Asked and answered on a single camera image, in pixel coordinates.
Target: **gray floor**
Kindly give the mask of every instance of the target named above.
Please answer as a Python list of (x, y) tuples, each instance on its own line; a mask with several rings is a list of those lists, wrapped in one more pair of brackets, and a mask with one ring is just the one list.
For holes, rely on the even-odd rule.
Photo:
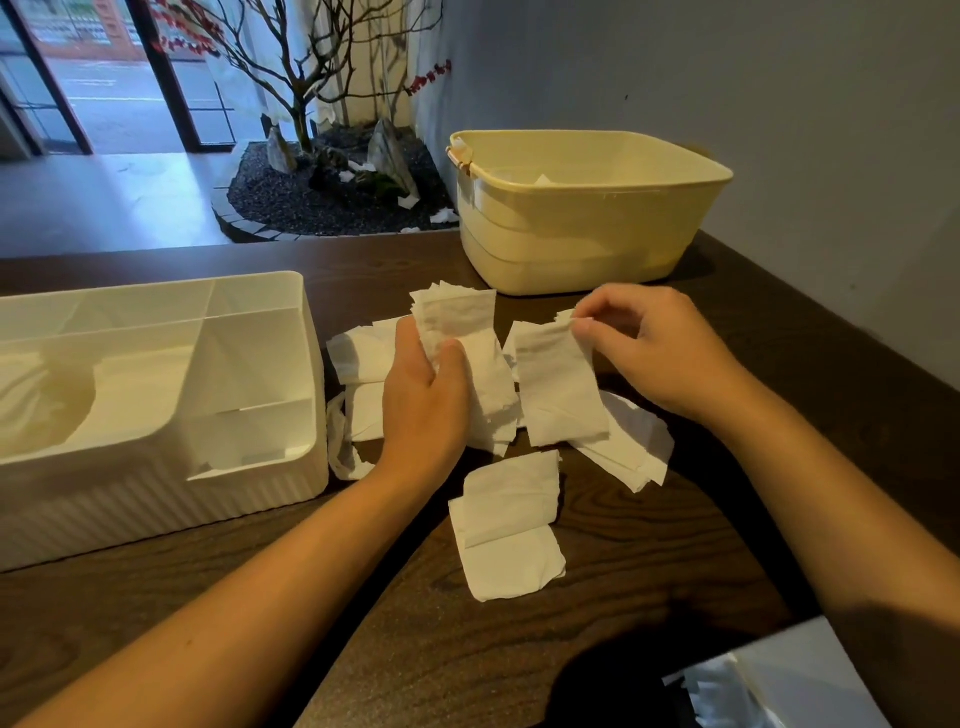
[(0, 162), (0, 257), (228, 245), (210, 207), (227, 157)]

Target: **plastic compartment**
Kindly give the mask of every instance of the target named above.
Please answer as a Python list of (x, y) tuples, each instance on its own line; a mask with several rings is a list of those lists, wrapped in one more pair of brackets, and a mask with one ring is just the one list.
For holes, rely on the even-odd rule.
[(319, 495), (323, 391), (296, 273), (0, 300), (0, 570)]
[(464, 250), (508, 295), (669, 276), (733, 172), (629, 132), (458, 132)]

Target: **left hand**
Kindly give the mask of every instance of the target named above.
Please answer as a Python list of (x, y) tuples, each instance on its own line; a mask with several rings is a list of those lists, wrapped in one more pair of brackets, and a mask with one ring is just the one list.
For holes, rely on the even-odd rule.
[(440, 349), (440, 370), (423, 352), (412, 316), (396, 325), (396, 356), (383, 390), (383, 454), (377, 468), (439, 488), (467, 446), (470, 387), (459, 341)]

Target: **right hand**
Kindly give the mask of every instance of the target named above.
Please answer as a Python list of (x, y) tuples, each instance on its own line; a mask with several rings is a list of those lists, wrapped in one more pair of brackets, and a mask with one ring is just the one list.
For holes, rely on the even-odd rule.
[(756, 380), (688, 296), (666, 287), (609, 283), (573, 310), (573, 333), (645, 398), (703, 425), (736, 407)]

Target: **plastic tub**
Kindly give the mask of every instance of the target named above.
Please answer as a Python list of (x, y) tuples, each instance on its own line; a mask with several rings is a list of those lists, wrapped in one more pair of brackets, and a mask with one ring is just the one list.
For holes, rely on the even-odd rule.
[(733, 172), (630, 132), (457, 132), (460, 234), (512, 296), (669, 276)]

